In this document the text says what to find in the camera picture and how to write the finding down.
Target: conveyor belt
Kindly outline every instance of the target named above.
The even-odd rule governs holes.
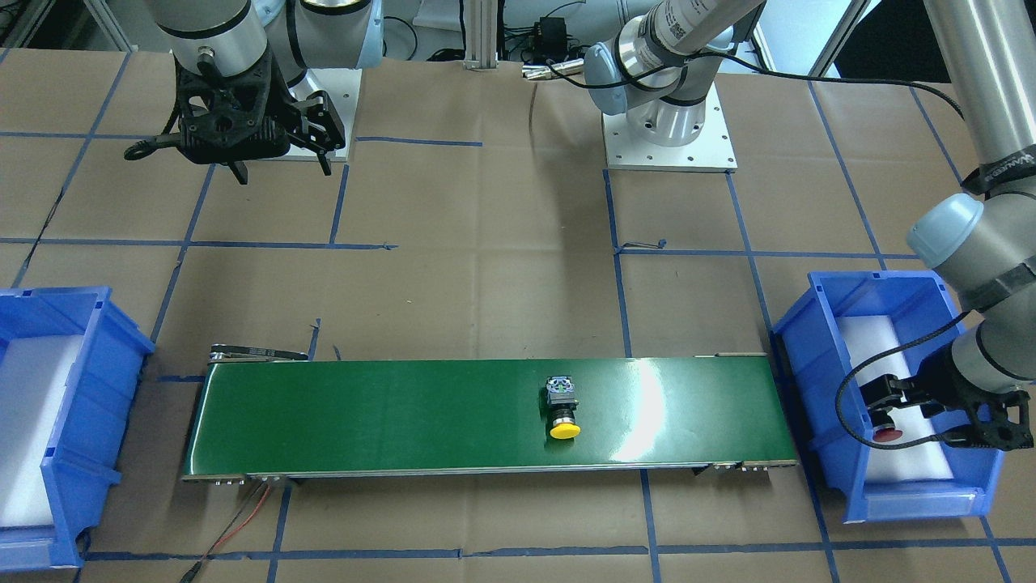
[[[570,376],[582,434],[547,434]],[[211,366],[184,479],[796,464],[762,356]]]

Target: cable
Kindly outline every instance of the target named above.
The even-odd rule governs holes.
[[[560,6],[554,8],[553,10],[550,10],[549,12],[547,12],[547,14],[545,17],[543,17],[543,18],[549,19],[551,14],[553,14],[557,10],[560,10],[562,8],[565,8],[567,6],[573,6],[575,4],[585,4],[585,3],[586,3],[586,0],[576,0],[575,2],[569,2],[567,4],[562,4]]]
[[[658,71],[662,70],[663,68],[665,68],[665,65],[657,66],[657,67],[655,67],[655,68],[653,68],[651,70],[648,70],[645,72],[641,72],[640,75],[637,75],[635,77],[631,77],[629,79],[624,79],[623,81],[616,81],[614,83],[606,83],[604,85],[587,85],[585,83],[580,83],[580,82],[572,79],[572,77],[569,76],[569,75],[565,75],[564,72],[559,72],[556,68],[554,68],[554,61],[552,61],[550,59],[547,59],[547,61],[546,61],[545,64],[547,65],[547,68],[549,68],[550,71],[553,72],[554,75],[556,75],[558,78],[568,81],[569,83],[575,85],[576,87],[579,87],[580,89],[614,89],[615,87],[622,87],[624,85],[629,85],[629,84],[633,83],[634,81],[640,81],[644,77],[651,77],[652,75],[655,75],[656,72],[658,72]]]
[[[418,31],[414,30],[412,26],[410,26],[410,23],[406,22],[405,20],[403,20],[403,19],[401,19],[399,17],[383,17],[383,18],[386,21],[401,22],[401,23],[405,24],[407,28],[410,29],[410,34],[413,35],[413,50],[410,51],[410,56],[406,57],[406,60],[412,60],[413,59],[413,55],[418,54]]]
[[[240,518],[242,514],[244,514],[244,509],[248,508],[249,506],[249,501],[252,500],[252,498],[254,498],[255,495],[260,490],[263,489],[263,487],[265,487],[265,491],[263,492],[262,497],[259,498],[259,502],[257,502],[255,507],[252,509],[252,514],[249,515],[249,518],[244,519],[244,522],[242,522],[237,528],[235,528],[233,532],[230,532],[230,528],[234,526],[234,523],[237,522],[237,519]],[[227,523],[227,527],[224,528],[223,532],[220,533],[220,536],[215,540],[215,543],[212,543],[212,545],[209,546],[208,550],[206,550],[205,553],[202,554],[201,558],[198,559],[193,565],[191,565],[191,569],[189,569],[188,572],[183,574],[183,577],[180,578],[179,583],[191,583],[192,581],[194,581],[195,577],[198,576],[198,572],[201,571],[202,565],[205,564],[206,560],[209,560],[208,556],[212,553],[212,551],[214,551],[218,547],[220,547],[227,541],[230,541],[230,538],[233,535],[240,532],[240,530],[244,528],[247,524],[252,522],[252,519],[255,518],[255,516],[259,513],[259,508],[262,508],[263,502],[265,502],[266,498],[269,497],[269,493],[271,490],[272,488],[270,488],[268,484],[260,483],[254,489],[252,489],[252,492],[249,492],[248,496],[246,496],[244,499],[241,500],[241,504],[240,506],[237,507],[237,512],[234,513],[234,518],[230,519],[230,522]]]
[[[695,55],[691,55],[687,57],[687,59],[688,60],[700,59],[702,57],[720,57],[728,61],[733,61],[746,68],[750,68],[755,72],[758,72],[759,75],[769,75],[770,77],[779,77],[781,79],[795,79],[798,81],[821,81],[824,83],[845,83],[850,85],[901,85],[903,87],[914,87],[915,89],[921,89],[922,91],[927,91],[936,95],[937,97],[943,99],[944,101],[949,104],[950,107],[953,108],[953,111],[957,112],[957,115],[959,115],[961,119],[963,119],[965,117],[963,110],[960,109],[960,106],[957,104],[957,101],[953,100],[953,97],[947,95],[946,93],[940,91],[939,89],[930,85],[925,85],[924,83],[917,83],[915,81],[900,81],[898,79],[839,79],[835,77],[811,77],[808,75],[780,72],[777,70],[770,70],[767,68],[762,68],[761,66],[752,64],[746,60],[739,59],[733,55],[727,55],[725,53],[715,53],[711,51],[704,51],[701,53],[697,53]]]
[[[879,354],[876,354],[876,355],[868,358],[867,360],[861,362],[860,365],[856,366],[853,369],[853,371],[850,371],[848,375],[846,375],[845,378],[842,379],[841,385],[838,386],[838,391],[835,393],[835,414],[838,415],[838,422],[841,424],[841,427],[842,427],[843,430],[845,430],[845,433],[847,433],[856,441],[858,441],[858,442],[860,442],[860,443],[862,443],[862,444],[864,444],[864,445],[866,445],[868,447],[873,447],[874,449],[885,449],[885,450],[905,449],[908,447],[914,447],[916,445],[921,445],[923,443],[928,443],[928,442],[933,442],[933,441],[952,441],[950,435],[947,434],[947,433],[934,434],[934,435],[930,435],[928,437],[923,437],[923,438],[911,440],[911,441],[908,441],[908,442],[904,442],[904,443],[895,443],[895,444],[876,443],[876,442],[870,441],[867,438],[865,438],[865,437],[861,436],[860,434],[856,433],[852,428],[848,427],[848,421],[845,419],[845,412],[842,411],[842,398],[844,397],[845,389],[848,388],[850,383],[864,369],[870,367],[871,365],[877,362],[879,360],[882,360],[885,357],[892,356],[894,354],[898,354],[898,353],[901,353],[903,351],[908,351],[910,349],[913,349],[914,347],[919,347],[919,346],[927,343],[928,341],[931,341],[932,339],[938,339],[939,337],[943,336],[944,333],[946,333],[948,330],[950,330],[951,328],[953,328],[957,324],[960,324],[960,322],[965,318],[967,318],[968,315],[970,315],[970,314],[971,314],[971,311],[968,311],[966,313],[961,313],[959,316],[957,316],[956,318],[954,318],[950,322],[948,322],[945,325],[943,325],[939,330],[936,330],[934,332],[931,332],[929,334],[925,334],[924,337],[921,337],[920,339],[918,339],[916,341],[913,341],[911,343],[906,343],[905,345],[900,345],[900,346],[898,346],[898,347],[896,347],[894,349],[889,349],[889,350],[887,350],[887,351],[885,351],[883,353],[879,353]]]

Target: yellow push button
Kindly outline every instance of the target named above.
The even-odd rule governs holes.
[[[554,439],[572,439],[579,435],[579,426],[575,424],[558,424],[551,428],[550,437]]]

